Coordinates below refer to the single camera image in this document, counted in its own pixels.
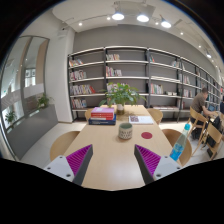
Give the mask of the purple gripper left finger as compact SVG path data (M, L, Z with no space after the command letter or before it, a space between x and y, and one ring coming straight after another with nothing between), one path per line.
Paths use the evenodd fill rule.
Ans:
M59 155L44 170L81 186L92 155L93 146L87 145L68 156Z

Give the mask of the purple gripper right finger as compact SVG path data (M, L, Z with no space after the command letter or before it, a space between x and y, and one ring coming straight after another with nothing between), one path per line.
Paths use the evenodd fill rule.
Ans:
M135 145L134 155L145 184L152 183L182 169L170 156L159 156L140 145Z

